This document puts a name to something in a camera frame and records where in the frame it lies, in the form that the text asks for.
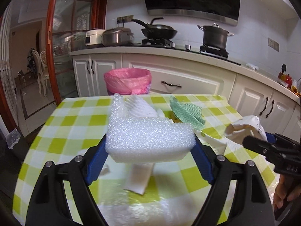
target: green and white tablecloth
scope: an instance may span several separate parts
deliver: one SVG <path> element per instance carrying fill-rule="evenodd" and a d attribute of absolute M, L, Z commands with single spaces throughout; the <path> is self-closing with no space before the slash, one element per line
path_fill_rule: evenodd
<path fill-rule="evenodd" d="M 227 125 L 241 118 L 224 97 L 218 95 L 175 95 L 179 101 L 202 108 L 206 120 L 203 132 L 220 139 Z M 151 105 L 170 117 L 170 95 L 142 95 Z M 77 154 L 95 146 L 106 133 L 112 97 L 67 98 L 49 117 L 22 165 L 13 201 L 13 215 L 25 225 L 29 200 L 46 161 L 69 162 Z M 258 166 L 270 196 L 278 176 L 273 165 L 254 152 L 237 145 L 227 147 L 225 156 L 234 162 L 252 159 Z M 189 153 L 181 161 L 157 163 L 144 195 L 123 190 L 128 164 L 117 164 L 108 156 L 109 172 L 100 175 L 89 187 L 110 226 L 113 225 L 191 225 L 210 190 Z M 65 190 L 73 219 L 81 223 L 70 185 Z M 233 200 L 235 181 L 231 183 L 219 222 L 227 219 Z"/>

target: pink trash bag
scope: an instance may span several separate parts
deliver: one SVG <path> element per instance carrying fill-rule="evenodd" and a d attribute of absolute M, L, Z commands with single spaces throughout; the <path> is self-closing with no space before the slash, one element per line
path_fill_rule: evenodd
<path fill-rule="evenodd" d="M 113 69 L 104 74 L 104 81 L 109 95 L 149 94 L 151 72 L 138 68 Z"/>

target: white cabinet door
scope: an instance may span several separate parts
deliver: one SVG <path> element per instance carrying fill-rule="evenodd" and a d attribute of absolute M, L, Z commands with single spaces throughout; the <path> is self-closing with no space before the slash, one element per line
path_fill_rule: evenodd
<path fill-rule="evenodd" d="M 300 142 L 301 135 L 301 120 L 300 120 L 300 106 L 296 105 L 293 115 L 288 122 L 283 135 Z"/>
<path fill-rule="evenodd" d="M 294 112 L 295 105 L 294 100 L 274 90 L 271 100 L 260 118 L 264 130 L 268 133 L 282 134 Z"/>
<path fill-rule="evenodd" d="M 150 70 L 151 93 L 218 94 L 228 99 L 236 76 L 214 66 L 154 55 L 123 54 L 122 65 Z"/>
<path fill-rule="evenodd" d="M 260 116 L 272 92 L 272 88 L 258 81 L 237 75 L 228 103 L 242 116 Z"/>
<path fill-rule="evenodd" d="M 80 97 L 94 96 L 89 55 L 73 56 L 77 92 Z"/>
<path fill-rule="evenodd" d="M 121 68 L 121 54 L 100 53 L 91 55 L 91 67 L 95 96 L 108 95 L 103 75 L 112 70 Z"/>

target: packing foam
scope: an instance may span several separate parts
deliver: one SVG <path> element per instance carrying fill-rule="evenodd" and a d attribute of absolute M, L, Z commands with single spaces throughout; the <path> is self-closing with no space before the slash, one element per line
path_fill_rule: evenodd
<path fill-rule="evenodd" d="M 123 96 L 115 94 L 106 138 L 107 153 L 119 163 L 175 161 L 195 145 L 190 124 L 168 118 L 130 117 Z"/>

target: rice cooker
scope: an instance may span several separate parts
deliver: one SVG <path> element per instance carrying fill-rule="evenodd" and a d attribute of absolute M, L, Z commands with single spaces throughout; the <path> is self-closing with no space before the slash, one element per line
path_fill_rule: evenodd
<path fill-rule="evenodd" d="M 106 30 L 94 29 L 86 32 L 85 45 L 87 48 L 103 47 L 102 34 Z"/>

